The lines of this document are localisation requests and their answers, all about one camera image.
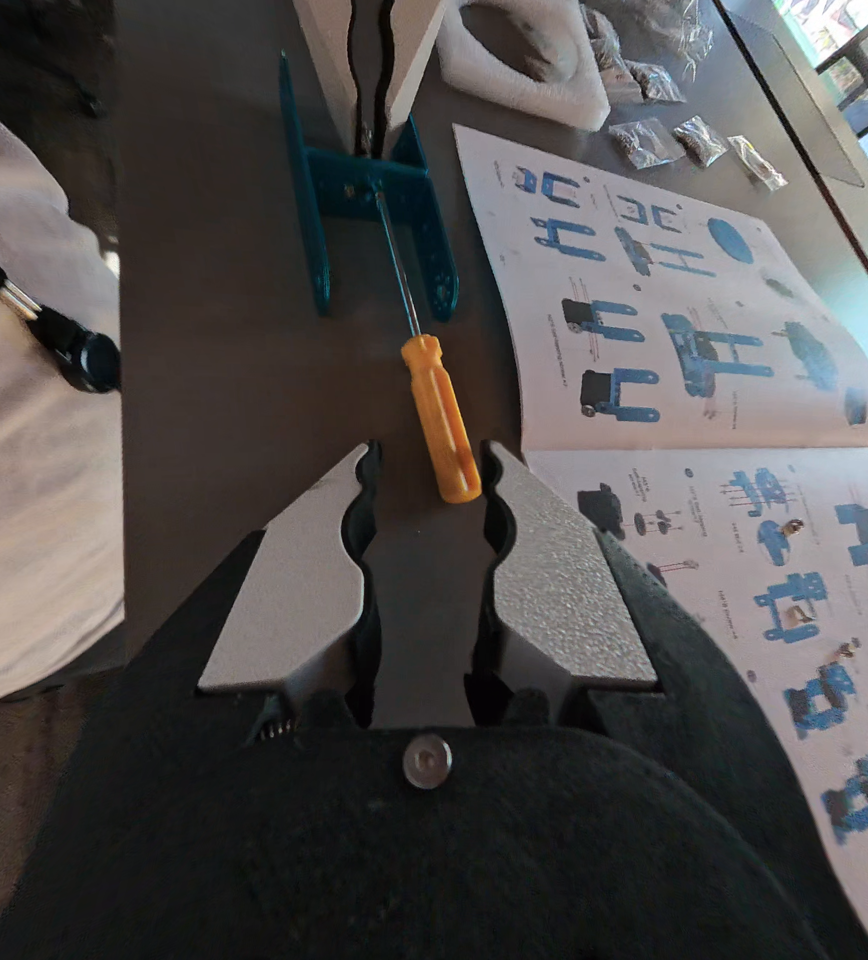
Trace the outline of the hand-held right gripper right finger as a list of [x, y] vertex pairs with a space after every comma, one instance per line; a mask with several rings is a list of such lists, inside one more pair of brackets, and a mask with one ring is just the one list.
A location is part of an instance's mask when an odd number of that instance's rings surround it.
[[465, 675], [474, 724], [501, 723], [522, 690], [560, 721], [588, 690], [655, 693], [656, 668], [596, 527], [497, 440], [485, 440], [486, 573]]

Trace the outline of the dark desk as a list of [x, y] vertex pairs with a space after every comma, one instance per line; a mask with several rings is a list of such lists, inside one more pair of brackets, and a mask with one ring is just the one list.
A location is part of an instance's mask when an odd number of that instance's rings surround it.
[[[374, 719], [475, 730], [462, 686], [494, 556], [484, 536], [492, 506], [449, 507], [436, 493], [395, 357], [406, 326], [379, 226], [328, 224], [339, 292], [330, 318], [317, 317], [278, 106], [282, 47], [313, 133], [334, 141], [291, 3], [118, 2], [117, 18], [129, 648], [140, 649], [242, 535], [356, 442], [379, 439], [378, 536], [368, 550], [383, 628]], [[738, 82], [736, 105], [764, 130], [740, 127], [782, 148], [795, 183], [781, 193], [793, 198], [758, 198], [734, 161], [724, 174], [673, 174], [674, 189], [706, 190], [764, 219], [837, 318], [859, 322], [868, 350], [868, 264], [819, 185], [840, 187], [807, 172], [729, 15], [726, 27], [720, 13], [713, 19], [714, 76], [702, 69], [701, 92], [734, 106], [718, 95], [721, 82]], [[472, 438], [516, 447], [512, 346], [451, 122], [605, 165], [607, 148], [453, 92], [435, 63], [416, 118], [460, 263], [447, 366]]]

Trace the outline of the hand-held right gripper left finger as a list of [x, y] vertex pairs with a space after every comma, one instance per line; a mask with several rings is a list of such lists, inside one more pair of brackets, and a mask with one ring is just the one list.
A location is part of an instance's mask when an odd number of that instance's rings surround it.
[[332, 690], [370, 726], [382, 632], [365, 555], [381, 466], [379, 441], [358, 444], [264, 527], [200, 693], [269, 693], [298, 716]]

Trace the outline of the yellow handle screwdriver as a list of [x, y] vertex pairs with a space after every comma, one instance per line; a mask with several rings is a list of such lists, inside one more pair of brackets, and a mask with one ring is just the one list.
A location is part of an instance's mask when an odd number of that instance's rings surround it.
[[452, 505], [468, 503], [481, 495], [482, 483], [453, 383], [442, 363], [440, 341], [420, 329], [389, 206], [381, 189], [375, 192], [375, 202], [411, 333], [401, 355], [411, 376], [416, 412], [440, 497]]

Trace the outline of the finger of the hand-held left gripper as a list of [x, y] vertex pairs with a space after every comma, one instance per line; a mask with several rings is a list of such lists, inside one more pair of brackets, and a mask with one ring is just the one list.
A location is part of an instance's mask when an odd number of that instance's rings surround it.
[[385, 1], [380, 6], [382, 62], [373, 118], [376, 159], [392, 157], [411, 115], [445, 7], [445, 1]]
[[352, 58], [354, 1], [294, 1], [296, 17], [344, 150], [361, 156], [363, 101]]

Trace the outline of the blue metal bracket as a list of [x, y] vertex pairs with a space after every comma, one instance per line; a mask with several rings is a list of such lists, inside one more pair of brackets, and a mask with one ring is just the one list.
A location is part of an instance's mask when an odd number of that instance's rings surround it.
[[284, 52], [280, 55], [278, 74], [300, 236], [318, 314], [328, 314], [331, 297], [323, 218], [380, 222], [376, 193], [382, 192], [391, 222], [411, 229], [433, 317], [448, 322], [457, 306], [459, 275], [414, 118], [408, 118], [390, 160], [313, 147], [304, 141]]

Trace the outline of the small clear parts bag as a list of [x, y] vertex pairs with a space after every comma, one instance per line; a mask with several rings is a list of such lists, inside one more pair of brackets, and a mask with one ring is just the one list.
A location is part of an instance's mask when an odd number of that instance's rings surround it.
[[594, 6], [582, 2], [581, 15], [589, 44], [601, 73], [626, 73], [628, 67], [621, 54], [617, 31], [610, 20]]
[[672, 136], [690, 155], [692, 161], [703, 169], [710, 167], [730, 149], [728, 140], [705, 122], [700, 115], [695, 115], [675, 126]]
[[686, 103], [680, 87], [664, 66], [630, 59], [625, 59], [624, 65], [639, 86], [645, 103]]
[[655, 117], [610, 125], [608, 133], [637, 171], [672, 164], [686, 157], [680, 142]]
[[755, 182], [761, 184], [770, 192], [775, 192], [788, 185], [786, 176], [774, 164], [766, 160], [748, 138], [742, 135], [733, 135], [728, 137], [728, 143], [739, 162]]

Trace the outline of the printed assembly manual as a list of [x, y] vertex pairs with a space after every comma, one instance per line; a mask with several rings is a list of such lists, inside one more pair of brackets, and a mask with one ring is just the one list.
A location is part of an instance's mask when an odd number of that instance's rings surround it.
[[765, 223], [454, 135], [527, 465], [745, 677], [868, 930], [868, 358]]

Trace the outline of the white foam insert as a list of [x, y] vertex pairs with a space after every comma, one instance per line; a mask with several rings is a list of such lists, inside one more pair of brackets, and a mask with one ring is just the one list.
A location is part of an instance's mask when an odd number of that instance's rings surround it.
[[437, 52], [441, 76], [456, 90], [508, 109], [595, 133], [610, 103], [579, 2], [487, 1], [535, 45], [537, 76], [502, 62], [464, 24], [469, 1], [446, 2]]

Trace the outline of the person's white shirt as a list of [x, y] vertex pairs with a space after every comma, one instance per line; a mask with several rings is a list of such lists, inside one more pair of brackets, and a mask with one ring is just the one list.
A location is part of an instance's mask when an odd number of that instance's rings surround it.
[[[0, 265], [119, 342], [96, 237], [0, 122]], [[125, 616], [121, 402], [76, 390], [0, 301], [0, 700], [52, 677]]]

